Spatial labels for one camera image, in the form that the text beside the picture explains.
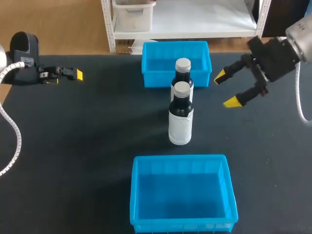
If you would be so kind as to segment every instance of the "wooden floor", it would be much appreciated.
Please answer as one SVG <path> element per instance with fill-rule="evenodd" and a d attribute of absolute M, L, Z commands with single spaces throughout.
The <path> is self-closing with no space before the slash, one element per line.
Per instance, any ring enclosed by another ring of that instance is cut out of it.
<path fill-rule="evenodd" d="M 110 54 L 100 0 L 3 0 L 0 7 L 0 44 L 9 50 L 18 31 L 35 34 L 41 55 Z M 208 39 L 210 52 L 248 51 L 247 38 Z M 117 51 L 128 53 L 131 42 Z M 0 86 L 3 103 L 10 86 Z"/>

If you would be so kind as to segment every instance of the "white shelf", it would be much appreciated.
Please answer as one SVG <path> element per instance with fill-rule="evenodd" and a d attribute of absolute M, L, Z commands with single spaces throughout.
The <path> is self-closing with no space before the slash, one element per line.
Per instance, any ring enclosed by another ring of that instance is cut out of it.
<path fill-rule="evenodd" d="M 244 0 L 157 0 L 149 32 L 121 32 L 115 39 L 254 37 L 256 23 Z"/>

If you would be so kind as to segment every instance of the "robotic arm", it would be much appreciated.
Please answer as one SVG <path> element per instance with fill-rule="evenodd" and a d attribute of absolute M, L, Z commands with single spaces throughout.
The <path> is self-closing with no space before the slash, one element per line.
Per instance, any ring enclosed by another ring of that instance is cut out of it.
<path fill-rule="evenodd" d="M 247 43 L 251 53 L 242 55 L 239 61 L 223 68 L 214 79 L 216 84 L 231 78 L 244 67 L 250 68 L 256 80 L 253 87 L 224 102 L 225 107 L 242 107 L 259 94 L 266 95 L 269 82 L 293 71 L 300 61 L 312 63 L 312 14 L 290 26 L 286 36 L 271 39 L 265 44 L 258 37 L 251 39 Z"/>
<path fill-rule="evenodd" d="M 2 83 L 12 85 L 58 83 L 61 77 L 66 77 L 69 80 L 82 80 L 82 72 L 77 68 L 41 64 L 38 39 L 29 33 L 15 33 L 10 42 L 9 52 L 5 52 L 0 45 L 0 72 L 10 64 L 17 62 L 24 62 L 27 69 L 10 72 Z"/>

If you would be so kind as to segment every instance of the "metal shelf frame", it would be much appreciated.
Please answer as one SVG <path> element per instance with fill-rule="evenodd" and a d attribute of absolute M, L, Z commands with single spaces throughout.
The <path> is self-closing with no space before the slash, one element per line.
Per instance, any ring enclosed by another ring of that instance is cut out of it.
<path fill-rule="evenodd" d="M 245 2 L 247 9 L 251 15 L 251 20 L 254 21 L 251 10 L 254 6 L 254 0 L 242 0 Z M 260 0 L 259 1 L 259 19 L 258 23 L 256 25 L 256 28 L 251 31 L 247 31 L 245 33 L 242 33 L 241 35 L 239 33 L 227 33 L 227 32 L 219 32 L 219 33 L 210 33 L 210 32 L 189 32 L 183 35 L 181 39 L 184 39 L 186 37 L 188 38 L 210 38 L 210 37 L 252 37 L 252 36 L 259 36 L 262 37 L 265 22 L 268 16 L 271 0 Z M 114 17 L 111 15 L 111 0 L 101 0 L 102 4 L 102 10 L 103 10 L 103 16 L 104 16 L 104 21 L 105 21 L 105 26 L 106 26 L 106 33 L 107 33 L 107 39 L 109 43 L 109 48 L 110 52 L 114 53 L 116 52 L 116 39 L 134 39 L 133 37 L 139 36 L 140 38 L 144 39 L 149 39 L 149 36 L 151 37 L 150 39 L 174 39 L 174 35 L 166 34 L 164 33 L 154 33 L 152 32 L 151 35 L 148 33 L 143 33 L 143 34 L 131 34 L 131 33 L 123 33 L 123 32 L 118 32 L 116 29 L 117 25 L 117 16 L 114 14 Z"/>

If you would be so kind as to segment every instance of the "white label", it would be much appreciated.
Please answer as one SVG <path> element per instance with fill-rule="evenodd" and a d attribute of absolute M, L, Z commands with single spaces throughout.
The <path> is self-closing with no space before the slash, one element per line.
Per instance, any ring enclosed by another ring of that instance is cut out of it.
<path fill-rule="evenodd" d="M 191 140 L 193 112 L 187 117 L 179 117 L 169 111 L 169 139 L 173 144 L 185 145 Z"/>
<path fill-rule="evenodd" d="M 191 86 L 191 90 L 190 90 L 190 102 L 191 103 L 193 102 L 193 89 L 194 89 L 194 85 Z M 175 96 L 175 87 L 171 85 L 170 102 L 174 100 L 174 96 Z"/>

